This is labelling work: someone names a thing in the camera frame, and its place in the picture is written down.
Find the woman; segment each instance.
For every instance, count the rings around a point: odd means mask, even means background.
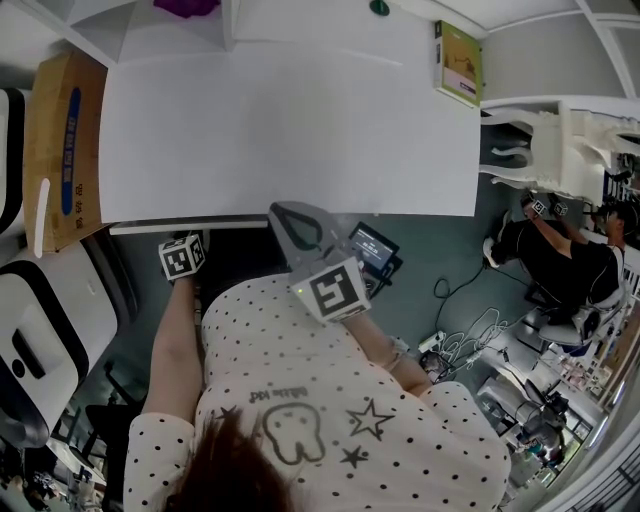
[[[469,392],[431,387],[366,315],[323,326],[293,295],[285,275],[223,292],[202,321],[203,371],[194,282],[175,283],[125,509],[496,509],[508,451]]]

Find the green book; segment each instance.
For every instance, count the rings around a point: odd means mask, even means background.
[[[437,21],[436,89],[470,107],[482,101],[480,43],[446,21]]]

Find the power strip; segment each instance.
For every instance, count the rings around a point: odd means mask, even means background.
[[[437,352],[440,350],[441,344],[446,339],[447,339],[447,333],[444,331],[438,331],[432,336],[429,336],[426,340],[420,342],[420,344],[418,345],[418,350],[420,351],[421,354],[424,354],[429,350]]]

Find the star print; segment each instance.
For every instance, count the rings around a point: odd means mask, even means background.
[[[364,462],[364,461],[369,460],[366,457],[363,457],[362,455],[360,455],[360,449],[361,448],[362,448],[362,446],[358,446],[352,452],[350,452],[349,450],[345,450],[343,448],[342,451],[344,452],[346,457],[344,459],[342,459],[340,462],[348,462],[349,464],[351,464],[353,466],[353,469],[358,469],[358,462]]]
[[[233,414],[236,410],[236,406],[234,405],[231,409],[227,410],[224,407],[220,407],[222,409],[222,414],[216,418],[218,420],[226,420],[231,414]]]
[[[391,418],[395,418],[395,416],[392,415],[376,414],[373,398],[369,400],[369,404],[364,412],[347,411],[347,413],[357,422],[353,432],[351,432],[351,437],[368,431],[371,432],[373,437],[378,441],[382,441],[380,437],[382,435],[380,424],[389,421]]]

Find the brown hair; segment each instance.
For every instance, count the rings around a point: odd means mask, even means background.
[[[260,451],[258,423],[247,437],[240,432],[240,415],[209,424],[166,512],[293,512],[290,484]]]

